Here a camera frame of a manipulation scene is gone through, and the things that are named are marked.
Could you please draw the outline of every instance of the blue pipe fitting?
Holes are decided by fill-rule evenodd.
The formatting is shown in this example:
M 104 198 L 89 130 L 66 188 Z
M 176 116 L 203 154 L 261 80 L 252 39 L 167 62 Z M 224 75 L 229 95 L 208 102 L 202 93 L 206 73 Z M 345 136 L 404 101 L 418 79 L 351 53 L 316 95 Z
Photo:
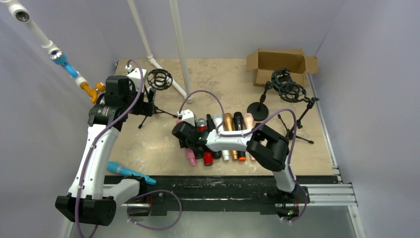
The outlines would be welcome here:
M 63 67 L 72 78 L 77 78 L 79 76 L 79 73 L 71 66 L 69 62 L 67 62 L 67 56 L 62 51 L 53 51 L 51 52 L 50 59 Z
M 79 77 L 79 73 L 71 66 L 70 63 L 62 65 L 62 67 L 70 74 L 72 78 Z

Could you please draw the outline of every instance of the blue handheld tool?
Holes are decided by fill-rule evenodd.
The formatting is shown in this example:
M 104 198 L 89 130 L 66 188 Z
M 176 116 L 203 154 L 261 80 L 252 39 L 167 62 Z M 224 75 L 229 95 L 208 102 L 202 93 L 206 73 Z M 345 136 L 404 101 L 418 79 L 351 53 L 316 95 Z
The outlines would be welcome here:
M 151 178 L 147 175 L 144 175 L 140 172 L 131 170 L 127 167 L 123 167 L 119 163 L 114 162 L 114 161 L 109 161 L 106 169 L 111 173 L 124 175 L 124 176 L 128 176 L 128 175 L 142 176 L 142 177 L 145 178 L 147 184 L 150 184 L 150 185 L 155 185 L 156 184 L 156 180 L 154 180 L 153 178 Z

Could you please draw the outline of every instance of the black microphone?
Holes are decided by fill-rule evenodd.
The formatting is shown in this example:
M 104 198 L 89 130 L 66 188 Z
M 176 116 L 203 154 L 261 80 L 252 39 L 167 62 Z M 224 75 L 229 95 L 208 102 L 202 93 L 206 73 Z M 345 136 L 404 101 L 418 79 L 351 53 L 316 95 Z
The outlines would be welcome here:
M 242 113 L 235 112 L 233 114 L 233 124 L 235 126 L 235 130 L 244 129 L 244 117 L 242 116 Z M 238 151 L 238 157 L 239 157 L 239 161 L 247 160 L 247 157 L 245 156 L 245 151 Z
M 206 115 L 207 117 L 207 130 L 212 131 L 214 129 L 216 129 L 216 125 L 213 122 L 213 119 L 211 118 L 210 114 Z M 222 158 L 222 152 L 221 151 L 213 151 L 213 159 L 220 159 Z

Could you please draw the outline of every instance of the white microphone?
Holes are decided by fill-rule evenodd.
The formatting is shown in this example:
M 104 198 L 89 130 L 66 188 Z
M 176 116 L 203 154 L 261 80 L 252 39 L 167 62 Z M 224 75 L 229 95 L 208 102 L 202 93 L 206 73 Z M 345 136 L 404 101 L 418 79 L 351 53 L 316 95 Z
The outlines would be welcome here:
M 219 127 L 219 132 L 224 131 L 223 129 L 223 117 L 221 114 L 216 114 L 213 116 L 213 122 L 214 125 L 216 126 L 216 128 L 222 124 L 222 126 Z M 222 157 L 223 157 L 223 161 L 229 161 L 229 151 L 228 150 L 222 150 Z

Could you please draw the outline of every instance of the gold microphone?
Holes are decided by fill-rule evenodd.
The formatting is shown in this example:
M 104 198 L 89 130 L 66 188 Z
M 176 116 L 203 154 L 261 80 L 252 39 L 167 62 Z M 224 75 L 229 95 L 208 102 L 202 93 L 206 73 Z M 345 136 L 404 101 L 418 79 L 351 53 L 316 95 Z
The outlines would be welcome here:
M 233 129 L 232 114 L 230 114 L 230 113 L 225 113 L 224 114 L 224 125 L 226 126 L 226 130 L 228 130 L 228 131 L 234 131 L 235 130 L 235 129 Z M 238 160 L 238 151 L 231 150 L 230 152 L 232 153 L 233 160 Z

